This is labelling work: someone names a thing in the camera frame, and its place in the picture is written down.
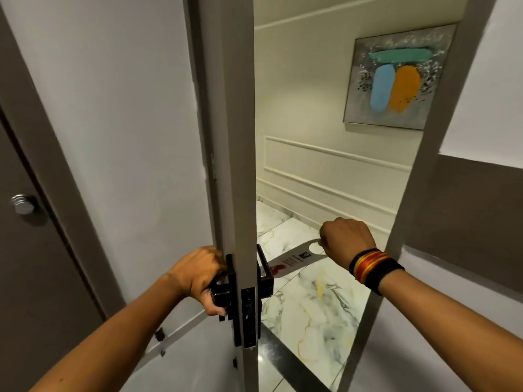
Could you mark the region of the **person's right hand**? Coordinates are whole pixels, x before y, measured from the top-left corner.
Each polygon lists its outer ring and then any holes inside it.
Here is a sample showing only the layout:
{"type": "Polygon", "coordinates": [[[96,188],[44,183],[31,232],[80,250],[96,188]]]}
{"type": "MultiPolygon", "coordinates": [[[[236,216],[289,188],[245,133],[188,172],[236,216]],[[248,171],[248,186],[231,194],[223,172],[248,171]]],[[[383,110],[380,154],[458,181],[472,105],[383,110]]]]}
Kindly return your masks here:
{"type": "Polygon", "coordinates": [[[338,217],[322,226],[326,227],[327,232],[327,256],[345,270],[349,270],[352,259],[358,253],[376,248],[375,240],[364,222],[338,217]]]}

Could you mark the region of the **person's left hand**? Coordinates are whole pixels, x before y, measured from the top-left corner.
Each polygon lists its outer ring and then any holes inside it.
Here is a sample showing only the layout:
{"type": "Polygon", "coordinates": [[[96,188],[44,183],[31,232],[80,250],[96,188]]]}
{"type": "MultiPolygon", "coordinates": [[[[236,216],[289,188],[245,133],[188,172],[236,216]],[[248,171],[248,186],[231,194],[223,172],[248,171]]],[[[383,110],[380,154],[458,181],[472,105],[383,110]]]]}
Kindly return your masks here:
{"type": "Polygon", "coordinates": [[[181,298],[191,297],[205,309],[205,289],[226,271],[223,254],[214,246],[200,247],[178,260],[166,275],[181,298]]]}

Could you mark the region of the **white door hanger sign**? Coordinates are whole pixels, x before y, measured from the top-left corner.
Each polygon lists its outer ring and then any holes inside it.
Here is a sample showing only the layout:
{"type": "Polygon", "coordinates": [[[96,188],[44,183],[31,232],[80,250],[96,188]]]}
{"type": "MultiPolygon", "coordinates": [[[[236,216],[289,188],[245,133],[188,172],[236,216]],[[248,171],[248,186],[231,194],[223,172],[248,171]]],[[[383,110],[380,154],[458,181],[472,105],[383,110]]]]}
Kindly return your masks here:
{"type": "Polygon", "coordinates": [[[268,266],[271,275],[282,278],[327,258],[319,243],[320,239],[306,241],[270,260],[268,266]]]}

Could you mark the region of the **person's left forearm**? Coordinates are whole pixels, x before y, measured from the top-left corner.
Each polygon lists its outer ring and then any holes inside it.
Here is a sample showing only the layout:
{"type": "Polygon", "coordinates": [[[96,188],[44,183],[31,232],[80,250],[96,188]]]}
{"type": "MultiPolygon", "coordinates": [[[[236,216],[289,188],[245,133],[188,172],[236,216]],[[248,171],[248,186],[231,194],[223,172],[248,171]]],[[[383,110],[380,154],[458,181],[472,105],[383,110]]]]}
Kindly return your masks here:
{"type": "Polygon", "coordinates": [[[168,272],[64,356],[29,392],[118,392],[193,281],[168,272]]]}

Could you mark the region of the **person's right forearm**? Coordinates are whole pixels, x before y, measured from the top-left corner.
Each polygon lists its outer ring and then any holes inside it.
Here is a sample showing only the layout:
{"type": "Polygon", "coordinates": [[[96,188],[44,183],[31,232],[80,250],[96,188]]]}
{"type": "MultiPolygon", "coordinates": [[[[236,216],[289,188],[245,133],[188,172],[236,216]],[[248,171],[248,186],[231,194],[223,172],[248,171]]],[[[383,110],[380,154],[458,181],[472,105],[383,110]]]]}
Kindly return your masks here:
{"type": "Polygon", "coordinates": [[[380,291],[472,392],[523,392],[522,339],[406,271],[380,291]]]}

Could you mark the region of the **black door lock plate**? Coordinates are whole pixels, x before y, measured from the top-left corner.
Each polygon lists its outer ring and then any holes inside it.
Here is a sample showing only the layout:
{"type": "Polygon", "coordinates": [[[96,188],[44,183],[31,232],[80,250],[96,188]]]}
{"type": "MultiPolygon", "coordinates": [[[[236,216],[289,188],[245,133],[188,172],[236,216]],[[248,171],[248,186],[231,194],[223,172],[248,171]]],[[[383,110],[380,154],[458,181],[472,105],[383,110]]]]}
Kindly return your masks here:
{"type": "Polygon", "coordinates": [[[255,287],[241,290],[243,348],[257,345],[257,297],[255,287]]]}

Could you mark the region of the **red orange yellow striped bangle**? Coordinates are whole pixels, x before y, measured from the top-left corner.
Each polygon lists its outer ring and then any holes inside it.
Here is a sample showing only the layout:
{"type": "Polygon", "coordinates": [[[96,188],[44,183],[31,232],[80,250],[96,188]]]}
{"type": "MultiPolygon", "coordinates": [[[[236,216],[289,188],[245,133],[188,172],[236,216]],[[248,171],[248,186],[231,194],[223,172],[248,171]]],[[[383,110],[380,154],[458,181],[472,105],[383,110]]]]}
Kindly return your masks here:
{"type": "Polygon", "coordinates": [[[351,262],[351,274],[359,283],[365,284],[371,271],[373,271],[379,264],[388,260],[393,259],[377,248],[365,250],[356,255],[351,262]]]}

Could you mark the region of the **wide black cloth wristband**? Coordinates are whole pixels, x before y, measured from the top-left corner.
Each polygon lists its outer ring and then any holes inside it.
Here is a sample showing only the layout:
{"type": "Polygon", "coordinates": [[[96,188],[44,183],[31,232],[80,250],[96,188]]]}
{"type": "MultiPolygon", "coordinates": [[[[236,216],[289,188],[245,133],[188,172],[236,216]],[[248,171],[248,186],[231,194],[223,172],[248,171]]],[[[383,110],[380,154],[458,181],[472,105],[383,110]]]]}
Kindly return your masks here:
{"type": "Polygon", "coordinates": [[[376,262],[369,266],[369,272],[367,273],[363,284],[376,295],[382,296],[380,284],[386,276],[397,270],[404,271],[405,268],[390,257],[379,261],[376,260],[376,262]]]}

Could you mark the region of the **black floor threshold strip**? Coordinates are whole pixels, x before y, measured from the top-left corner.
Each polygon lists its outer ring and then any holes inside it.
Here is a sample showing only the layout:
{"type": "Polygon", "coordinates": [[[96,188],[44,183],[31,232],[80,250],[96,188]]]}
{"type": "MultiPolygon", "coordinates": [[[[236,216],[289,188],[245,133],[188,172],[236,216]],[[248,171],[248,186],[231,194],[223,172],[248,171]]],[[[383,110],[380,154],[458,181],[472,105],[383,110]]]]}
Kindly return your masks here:
{"type": "Polygon", "coordinates": [[[264,324],[258,340],[259,364],[270,364],[282,379],[271,392],[331,392],[264,324]]]}

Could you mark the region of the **grey white door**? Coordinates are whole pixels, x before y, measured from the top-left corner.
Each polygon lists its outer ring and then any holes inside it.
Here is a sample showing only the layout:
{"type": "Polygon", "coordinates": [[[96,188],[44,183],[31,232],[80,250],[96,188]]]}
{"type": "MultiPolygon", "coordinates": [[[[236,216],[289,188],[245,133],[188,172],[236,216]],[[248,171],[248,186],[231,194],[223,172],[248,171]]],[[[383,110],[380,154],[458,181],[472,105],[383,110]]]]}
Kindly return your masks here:
{"type": "Polygon", "coordinates": [[[256,155],[253,0],[184,0],[191,67],[198,101],[200,133],[208,174],[213,240],[232,254],[237,277],[240,347],[227,340],[238,368],[241,392],[258,392],[258,340],[243,348],[241,290],[255,287],[258,336],[258,260],[256,254],[256,155]]]}

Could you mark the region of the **abstract framed painting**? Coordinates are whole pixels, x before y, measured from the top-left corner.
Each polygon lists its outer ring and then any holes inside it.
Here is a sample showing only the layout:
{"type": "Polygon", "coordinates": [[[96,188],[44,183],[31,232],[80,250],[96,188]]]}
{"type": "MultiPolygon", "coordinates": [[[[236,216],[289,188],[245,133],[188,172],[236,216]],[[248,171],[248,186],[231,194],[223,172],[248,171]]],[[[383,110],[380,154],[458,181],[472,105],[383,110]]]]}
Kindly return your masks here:
{"type": "Polygon", "coordinates": [[[343,122],[422,131],[457,26],[356,39],[343,122]]]}

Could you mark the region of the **brown door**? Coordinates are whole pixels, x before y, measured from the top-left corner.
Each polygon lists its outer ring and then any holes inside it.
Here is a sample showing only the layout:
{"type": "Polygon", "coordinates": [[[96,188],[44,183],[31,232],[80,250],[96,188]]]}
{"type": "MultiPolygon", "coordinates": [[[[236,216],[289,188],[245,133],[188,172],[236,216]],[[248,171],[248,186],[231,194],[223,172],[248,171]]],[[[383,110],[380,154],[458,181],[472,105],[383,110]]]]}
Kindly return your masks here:
{"type": "Polygon", "coordinates": [[[102,323],[0,112],[0,392],[28,390],[102,323]],[[15,213],[17,194],[39,208],[15,213]]]}

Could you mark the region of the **silver round door knob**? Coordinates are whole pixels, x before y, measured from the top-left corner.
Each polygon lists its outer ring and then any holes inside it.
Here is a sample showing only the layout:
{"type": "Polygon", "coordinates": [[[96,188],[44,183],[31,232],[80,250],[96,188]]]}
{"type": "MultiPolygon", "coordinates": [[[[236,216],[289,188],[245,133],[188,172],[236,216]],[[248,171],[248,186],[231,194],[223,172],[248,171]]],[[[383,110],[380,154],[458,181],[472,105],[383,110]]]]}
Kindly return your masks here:
{"type": "Polygon", "coordinates": [[[31,215],[39,208],[38,200],[32,195],[17,194],[10,199],[15,213],[21,216],[31,215]]]}

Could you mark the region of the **grey door frame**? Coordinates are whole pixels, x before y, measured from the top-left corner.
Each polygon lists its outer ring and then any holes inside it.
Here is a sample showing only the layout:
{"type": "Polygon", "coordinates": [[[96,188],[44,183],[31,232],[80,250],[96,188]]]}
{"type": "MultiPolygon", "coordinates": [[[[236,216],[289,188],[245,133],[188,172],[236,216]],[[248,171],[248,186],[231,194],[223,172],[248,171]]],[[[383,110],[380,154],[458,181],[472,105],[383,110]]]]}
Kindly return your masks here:
{"type": "MultiPolygon", "coordinates": [[[[467,1],[386,246],[395,259],[401,257],[424,201],[439,149],[496,1],[467,1]]],[[[443,391],[442,365],[433,364],[435,353],[429,351],[404,317],[372,292],[336,392],[443,391]]]]}

